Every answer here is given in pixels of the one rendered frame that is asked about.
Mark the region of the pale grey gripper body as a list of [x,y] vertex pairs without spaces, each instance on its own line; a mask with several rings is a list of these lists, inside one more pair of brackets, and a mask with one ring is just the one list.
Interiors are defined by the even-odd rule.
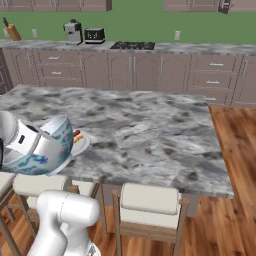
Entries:
[[43,133],[39,136],[33,153],[41,156],[51,156],[59,154],[61,149],[61,144],[55,138],[47,133]]

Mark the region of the white bowl with blue pattern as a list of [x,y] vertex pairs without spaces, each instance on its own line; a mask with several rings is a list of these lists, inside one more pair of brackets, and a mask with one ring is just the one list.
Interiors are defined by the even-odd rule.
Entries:
[[[25,175],[50,175],[69,156],[73,147],[72,125],[66,115],[51,118],[38,127],[29,121],[3,111],[2,140],[7,153],[2,168],[6,172]],[[39,136],[47,133],[62,146],[59,154],[41,156],[33,153]]]

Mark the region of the white plate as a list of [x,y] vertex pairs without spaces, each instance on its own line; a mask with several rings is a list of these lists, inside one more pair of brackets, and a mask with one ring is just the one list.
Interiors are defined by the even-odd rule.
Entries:
[[89,145],[90,145],[89,135],[83,130],[80,130],[79,135],[83,135],[84,138],[79,140],[77,143],[74,143],[75,137],[73,137],[73,147],[72,147],[72,150],[71,150],[69,156],[59,167],[57,167],[55,170],[53,170],[50,173],[50,175],[54,175],[54,174],[61,172],[75,156],[81,154],[89,147]]

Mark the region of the wooden stool with white cushion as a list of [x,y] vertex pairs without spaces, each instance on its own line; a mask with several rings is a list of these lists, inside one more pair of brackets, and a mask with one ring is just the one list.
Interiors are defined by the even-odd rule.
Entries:
[[0,172],[0,232],[5,237],[8,245],[9,245],[9,248],[13,253],[13,256],[22,256],[19,251],[19,248],[18,248],[11,232],[9,231],[8,226],[5,223],[4,218],[1,214],[1,211],[4,208],[6,208],[11,220],[12,221],[15,220],[15,216],[12,213],[12,210],[8,206],[9,200],[14,195],[14,190],[13,190],[14,178],[15,178],[14,174]]
[[13,190],[18,198],[23,214],[27,220],[33,236],[36,236],[37,228],[28,215],[29,206],[25,199],[26,196],[38,197],[45,190],[66,191],[67,187],[72,184],[70,177],[64,175],[39,175],[29,176],[18,174],[13,181]]
[[92,183],[85,181],[73,180],[72,184],[78,187],[79,193],[83,196],[88,196],[93,199],[98,198],[100,203],[100,220],[102,222],[103,233],[107,234],[107,221],[105,212],[105,202],[103,185],[101,183]]
[[125,183],[112,200],[117,256],[123,236],[173,244],[172,256],[179,256],[189,200],[177,189]]

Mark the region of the dark oven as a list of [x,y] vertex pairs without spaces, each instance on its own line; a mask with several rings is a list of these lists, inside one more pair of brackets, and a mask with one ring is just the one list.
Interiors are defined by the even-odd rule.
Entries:
[[0,95],[13,89],[13,83],[5,61],[3,50],[0,48]]

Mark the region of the silver coffee machine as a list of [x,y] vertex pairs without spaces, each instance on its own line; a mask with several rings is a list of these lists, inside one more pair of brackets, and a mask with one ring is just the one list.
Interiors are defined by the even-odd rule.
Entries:
[[83,42],[82,26],[76,19],[71,19],[69,23],[63,25],[67,34],[67,45],[79,45]]

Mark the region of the wooden knife block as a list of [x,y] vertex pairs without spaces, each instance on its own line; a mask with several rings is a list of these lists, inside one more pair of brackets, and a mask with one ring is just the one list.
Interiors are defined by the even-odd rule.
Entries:
[[4,25],[6,26],[7,32],[13,41],[20,41],[21,36],[17,31],[14,24],[10,24],[6,18],[3,18]]

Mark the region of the black toaster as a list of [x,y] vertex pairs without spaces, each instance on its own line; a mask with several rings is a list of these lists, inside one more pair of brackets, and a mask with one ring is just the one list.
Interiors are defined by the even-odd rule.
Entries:
[[86,28],[84,30],[86,44],[102,44],[105,42],[104,28]]

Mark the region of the brown lower cupboard run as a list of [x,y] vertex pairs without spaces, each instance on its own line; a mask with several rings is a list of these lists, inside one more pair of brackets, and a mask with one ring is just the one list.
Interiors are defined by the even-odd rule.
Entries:
[[256,108],[256,57],[5,49],[14,86],[200,94],[213,106]]

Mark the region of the black hob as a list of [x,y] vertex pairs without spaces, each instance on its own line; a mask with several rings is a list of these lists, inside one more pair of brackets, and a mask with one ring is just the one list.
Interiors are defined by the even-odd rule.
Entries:
[[153,50],[154,48],[154,42],[118,41],[111,46],[111,49],[115,50]]

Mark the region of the brown wall cupboard run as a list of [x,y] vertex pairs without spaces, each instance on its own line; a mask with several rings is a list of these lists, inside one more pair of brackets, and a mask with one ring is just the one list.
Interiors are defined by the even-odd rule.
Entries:
[[[164,0],[168,12],[219,12],[220,0]],[[256,0],[233,0],[231,12],[256,12]]]
[[0,12],[107,12],[112,0],[0,0]]

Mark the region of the dark object on wall cupboard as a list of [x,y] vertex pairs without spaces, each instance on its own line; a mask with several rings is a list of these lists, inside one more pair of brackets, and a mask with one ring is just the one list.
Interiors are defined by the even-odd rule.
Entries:
[[218,11],[223,14],[228,14],[230,9],[235,5],[233,0],[220,0]]

